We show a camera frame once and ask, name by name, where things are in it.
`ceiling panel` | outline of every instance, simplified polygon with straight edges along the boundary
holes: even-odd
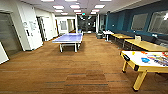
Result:
[[[66,2],[65,0],[55,0],[54,2],[41,2],[41,0],[20,0],[26,3],[33,5],[36,8],[53,12],[55,15],[61,15],[56,13],[53,8],[54,5],[64,6],[63,11],[68,12],[68,15],[75,15],[74,9],[70,8],[70,5],[75,5],[76,2]],[[105,7],[100,9],[99,14],[106,14],[107,11],[117,12],[124,9],[132,9],[146,4],[150,4],[160,0],[112,0],[108,2],[100,2],[100,0],[78,0],[82,12],[85,12],[87,15],[90,15],[91,11],[94,9],[97,4],[104,4]]]

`table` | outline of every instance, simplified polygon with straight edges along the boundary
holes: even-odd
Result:
[[[157,62],[154,62],[154,59],[149,59],[150,61],[148,63],[142,62],[141,59],[142,57],[149,58],[152,55],[163,56],[162,52],[145,52],[144,54],[140,51],[122,51],[120,55],[125,59],[125,63],[122,69],[123,73],[126,73],[128,65],[130,65],[134,71],[139,72],[139,75],[133,86],[134,91],[139,90],[147,72],[168,73],[168,66],[163,66]]]
[[[114,33],[111,32],[111,31],[103,31],[103,33],[105,34],[105,36],[107,36],[105,41],[110,42],[109,39],[108,39],[108,35],[114,34]]]
[[[118,39],[131,39],[131,38],[133,38],[133,37],[130,37],[130,36],[127,36],[124,34],[111,34],[111,35],[115,37],[115,42],[116,42],[116,38],[118,38]]]
[[[147,51],[168,51],[168,48],[166,47],[162,47],[160,45],[154,44],[154,43],[150,43],[147,41],[140,41],[140,40],[135,40],[135,39],[125,39],[125,41],[129,42],[132,44],[131,46],[131,50],[133,45],[136,45],[138,47],[141,47]]]
[[[82,38],[82,33],[67,33],[53,40],[52,43],[60,43],[61,52],[64,46],[75,46],[75,52],[77,52],[77,47],[79,49]]]

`recessed light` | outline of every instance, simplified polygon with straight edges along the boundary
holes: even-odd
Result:
[[[112,1],[112,0],[100,0],[100,1]]]
[[[93,9],[92,12],[99,12],[99,9]]]
[[[74,10],[74,12],[82,12],[81,10]]]
[[[91,12],[91,14],[96,14],[96,12]]]
[[[56,8],[56,9],[64,9],[63,6],[53,6],[53,7]]]
[[[62,15],[68,15],[68,13],[61,13]]]
[[[104,8],[105,5],[96,5],[95,8]]]
[[[77,2],[76,4],[77,4],[77,5],[79,5],[80,3],[79,3],[79,2]]]
[[[82,14],[82,13],[76,13],[76,14]]]
[[[71,5],[70,7],[71,7],[71,8],[75,8],[75,9],[80,8],[80,6],[79,6],[79,5]]]
[[[55,12],[63,12],[62,10],[55,10]]]
[[[41,0],[42,2],[53,2],[54,0]]]
[[[77,1],[77,0],[65,0],[65,1],[72,2],[72,1]]]

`wall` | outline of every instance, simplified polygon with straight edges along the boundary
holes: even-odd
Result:
[[[106,30],[115,31],[118,24],[118,13],[107,13]]]
[[[0,53],[1,53],[1,57],[0,57],[0,64],[3,62],[6,62],[8,59],[7,54],[5,53],[5,50],[0,42]]]
[[[0,11],[10,13],[16,33],[24,51],[37,49],[42,46],[36,15],[31,5],[20,2],[20,0],[1,0]],[[35,24],[34,30],[31,30],[30,21]],[[28,36],[26,29],[30,32],[31,36]]]
[[[12,21],[14,23],[17,35],[19,37],[21,46],[23,48],[23,51],[31,50],[26,32],[25,32],[23,24],[22,24],[21,16],[20,16],[20,13],[19,13],[19,10],[17,7],[19,1],[18,0],[9,0],[9,1],[1,0],[0,1],[1,4],[2,4],[2,1],[6,1],[6,3],[8,3],[8,4],[4,3],[4,5],[8,8],[11,8],[11,10],[12,10],[10,15],[11,15]]]
[[[29,45],[30,45],[29,50],[34,50],[39,48],[40,46],[42,46],[43,42],[42,42],[39,27],[38,27],[38,22],[36,19],[34,7],[32,5],[29,5],[27,3],[23,3],[20,1],[17,2],[17,7],[22,20],[21,26],[24,27],[23,32],[26,32],[27,39],[29,41]]]
[[[168,1],[162,0],[159,2],[155,2],[152,4],[142,6],[142,7],[138,7],[132,10],[130,9],[130,10],[123,10],[117,13],[109,13],[107,14],[108,21],[106,21],[106,29],[110,29],[112,31],[113,30],[124,30],[124,31],[133,32],[133,30],[131,30],[131,26],[132,26],[132,20],[133,20],[134,15],[148,13],[144,30],[136,31],[136,33],[151,36],[152,33],[148,32],[148,27],[150,25],[152,14],[154,12],[168,10],[167,6],[168,6]],[[112,27],[112,25],[116,23],[117,23],[117,28]]]

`glass partition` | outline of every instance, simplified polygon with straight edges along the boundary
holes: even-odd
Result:
[[[153,13],[148,32],[168,34],[168,11]]]
[[[148,14],[139,14],[139,15],[134,15],[133,21],[132,21],[132,30],[139,30],[143,31],[146,18]]]

